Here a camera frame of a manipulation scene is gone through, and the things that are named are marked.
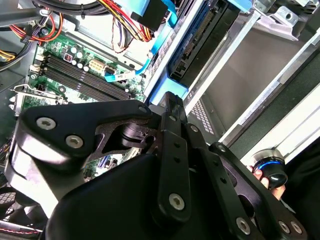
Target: motherboard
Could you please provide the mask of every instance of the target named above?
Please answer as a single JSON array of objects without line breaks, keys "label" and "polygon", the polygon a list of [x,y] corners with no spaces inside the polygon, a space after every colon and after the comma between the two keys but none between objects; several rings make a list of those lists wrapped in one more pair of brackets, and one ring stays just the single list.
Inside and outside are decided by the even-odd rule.
[{"label": "motherboard", "polygon": [[[38,45],[28,84],[31,88],[63,98],[64,104],[136,99],[144,101],[142,76],[108,83],[105,75],[130,71],[123,64],[101,56],[61,34]],[[59,104],[54,99],[25,96],[22,109]]]}]

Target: ram slot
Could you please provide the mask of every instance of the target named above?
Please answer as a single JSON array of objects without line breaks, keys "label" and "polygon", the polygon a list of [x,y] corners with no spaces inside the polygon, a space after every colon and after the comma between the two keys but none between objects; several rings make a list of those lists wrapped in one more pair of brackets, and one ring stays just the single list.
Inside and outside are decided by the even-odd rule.
[{"label": "ram slot", "polygon": [[112,85],[105,80],[85,72],[63,60],[49,54],[44,63],[44,67],[52,68],[62,74],[68,76],[69,78],[75,79],[78,82],[88,85],[91,88],[95,88],[100,92],[105,92],[106,94],[114,97],[117,100],[127,100],[130,99],[130,94]]},{"label": "ram slot", "polygon": [[108,101],[114,101],[113,98],[104,95],[100,93],[99,91],[96,91],[88,86],[85,86],[81,83],[78,83],[52,69],[44,69],[43,71],[44,75],[57,83],[60,83],[68,88],[71,88],[81,94],[84,94],[92,99],[95,99],[99,102],[108,102]]}]

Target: silver screw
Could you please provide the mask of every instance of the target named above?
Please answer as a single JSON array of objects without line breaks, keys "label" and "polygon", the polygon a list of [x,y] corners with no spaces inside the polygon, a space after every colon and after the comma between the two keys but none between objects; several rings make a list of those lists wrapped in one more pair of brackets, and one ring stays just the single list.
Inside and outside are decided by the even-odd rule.
[{"label": "silver screw", "polygon": [[42,28],[41,29],[41,33],[43,34],[43,35],[48,35],[49,34],[49,32],[48,32],[48,30],[46,29],[46,28]]},{"label": "silver screw", "polygon": [[290,229],[283,221],[279,221],[279,225],[285,233],[287,233],[287,234],[290,233]]},{"label": "silver screw", "polygon": [[292,227],[298,234],[302,234],[302,229],[294,221],[291,222]]},{"label": "silver screw", "polygon": [[145,109],[143,106],[140,106],[140,107],[139,107],[139,110],[140,110],[141,112],[144,112],[145,114],[147,113],[147,109]]},{"label": "silver screw", "polygon": [[36,120],[36,124],[39,128],[44,129],[44,130],[51,130],[57,126],[56,122],[49,117],[38,118]]},{"label": "silver screw", "polygon": [[178,211],[181,211],[185,208],[185,201],[180,195],[176,193],[171,193],[169,195],[169,203],[174,209]]},{"label": "silver screw", "polygon": [[224,148],[224,146],[220,144],[218,145],[218,149],[220,149],[221,152],[224,152],[224,153],[226,152],[226,149]]},{"label": "silver screw", "polygon": [[246,222],[246,220],[244,220],[242,217],[237,217],[237,219],[235,220],[236,225],[238,226],[238,228],[245,234],[245,235],[249,235],[250,234],[250,227],[248,225],[248,223]]},{"label": "silver screw", "polygon": [[69,147],[73,149],[79,149],[84,145],[84,141],[77,135],[67,136],[65,142]]},{"label": "silver screw", "polygon": [[176,119],[174,116],[169,116],[169,118],[170,118],[172,121],[177,121],[177,119]]},{"label": "silver screw", "polygon": [[196,126],[191,125],[191,129],[196,133],[198,132],[198,128],[196,128]]}]

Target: black robotic arm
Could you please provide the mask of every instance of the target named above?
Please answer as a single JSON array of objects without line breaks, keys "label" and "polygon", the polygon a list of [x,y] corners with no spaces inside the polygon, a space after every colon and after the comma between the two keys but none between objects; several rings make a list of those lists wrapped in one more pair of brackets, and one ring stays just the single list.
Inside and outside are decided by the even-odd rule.
[{"label": "black robotic arm", "polygon": [[[307,239],[295,217],[223,144],[207,146],[167,92],[136,100],[41,106],[18,120],[5,175],[49,218],[46,240]],[[84,184],[88,161],[138,155]]]}]

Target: black wire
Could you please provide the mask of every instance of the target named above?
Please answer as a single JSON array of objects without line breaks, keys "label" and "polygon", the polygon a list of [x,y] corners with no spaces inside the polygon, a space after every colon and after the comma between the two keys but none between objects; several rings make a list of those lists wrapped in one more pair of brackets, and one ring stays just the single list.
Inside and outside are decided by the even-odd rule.
[{"label": "black wire", "polygon": [[70,4],[55,0],[34,0],[37,4],[49,8],[55,12],[59,12],[67,15],[87,15],[87,16],[95,16],[95,15],[107,15],[109,11],[106,10],[103,6],[101,6],[98,2],[92,2],[88,4]]},{"label": "black wire", "polygon": [[4,26],[4,27],[0,27],[0,32],[9,32],[11,31],[10,27]]}]

